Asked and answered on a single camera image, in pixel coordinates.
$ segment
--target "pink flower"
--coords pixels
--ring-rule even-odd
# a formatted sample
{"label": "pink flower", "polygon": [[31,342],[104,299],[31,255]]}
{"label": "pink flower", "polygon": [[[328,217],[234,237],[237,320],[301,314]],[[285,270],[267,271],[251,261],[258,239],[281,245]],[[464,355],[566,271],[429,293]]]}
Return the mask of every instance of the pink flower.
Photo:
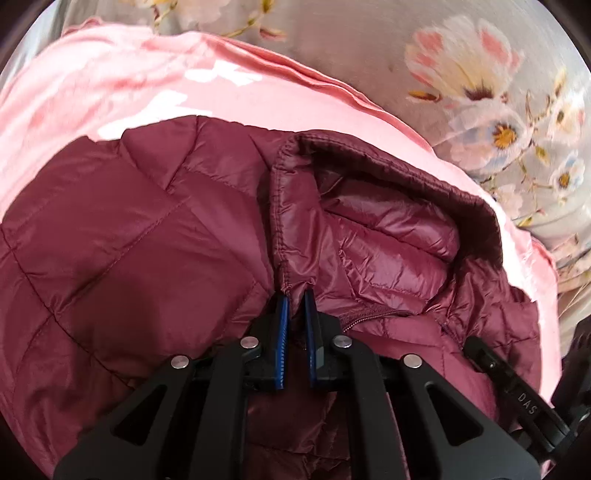
{"label": "pink flower", "polygon": [[523,61],[494,25],[463,15],[418,30],[414,42],[405,52],[411,75],[460,104],[500,98]]}
{"label": "pink flower", "polygon": [[277,28],[260,27],[259,35],[265,40],[285,41],[287,35]]}

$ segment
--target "floral fabric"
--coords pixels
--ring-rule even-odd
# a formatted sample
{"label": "floral fabric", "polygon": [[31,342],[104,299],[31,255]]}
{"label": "floral fabric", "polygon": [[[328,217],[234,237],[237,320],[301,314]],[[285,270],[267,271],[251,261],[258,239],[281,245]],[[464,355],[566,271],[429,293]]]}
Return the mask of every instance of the floral fabric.
{"label": "floral fabric", "polygon": [[352,85],[553,250],[563,289],[588,281],[591,75],[537,0],[70,0],[67,25],[90,13],[236,37]]}

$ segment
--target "black bracket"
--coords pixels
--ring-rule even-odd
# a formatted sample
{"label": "black bracket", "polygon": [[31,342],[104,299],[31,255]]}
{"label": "black bracket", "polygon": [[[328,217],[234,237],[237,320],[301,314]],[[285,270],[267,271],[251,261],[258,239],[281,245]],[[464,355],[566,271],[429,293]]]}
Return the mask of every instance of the black bracket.
{"label": "black bracket", "polygon": [[314,388],[349,400],[353,480],[540,480],[535,459],[418,355],[378,357],[304,296]]}

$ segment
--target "metal screw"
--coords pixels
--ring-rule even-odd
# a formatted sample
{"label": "metal screw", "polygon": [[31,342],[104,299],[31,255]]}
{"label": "metal screw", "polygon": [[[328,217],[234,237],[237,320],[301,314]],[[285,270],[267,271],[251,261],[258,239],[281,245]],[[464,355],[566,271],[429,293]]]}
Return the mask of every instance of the metal screw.
{"label": "metal screw", "polygon": [[240,340],[240,346],[242,348],[246,348],[247,350],[250,350],[252,348],[256,348],[256,347],[258,347],[258,338],[244,337],[242,340]]}
{"label": "metal screw", "polygon": [[185,368],[189,364],[189,357],[184,355],[177,355],[170,361],[173,368]]}
{"label": "metal screw", "polygon": [[423,359],[414,353],[404,355],[402,361],[409,368],[418,368],[423,364]]}
{"label": "metal screw", "polygon": [[347,337],[346,335],[337,335],[333,338],[333,344],[339,348],[349,348],[353,345],[353,340],[351,337]]}

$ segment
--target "yellow flower center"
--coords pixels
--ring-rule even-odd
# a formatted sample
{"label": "yellow flower center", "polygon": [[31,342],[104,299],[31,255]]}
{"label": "yellow flower center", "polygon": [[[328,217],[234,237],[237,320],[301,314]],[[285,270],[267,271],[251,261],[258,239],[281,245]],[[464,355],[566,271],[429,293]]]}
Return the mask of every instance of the yellow flower center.
{"label": "yellow flower center", "polygon": [[505,150],[513,145],[517,140],[515,128],[508,124],[497,124],[492,133],[493,143],[499,150]]}
{"label": "yellow flower center", "polygon": [[558,186],[561,189],[567,189],[570,185],[570,173],[564,172],[560,177],[558,177]]}

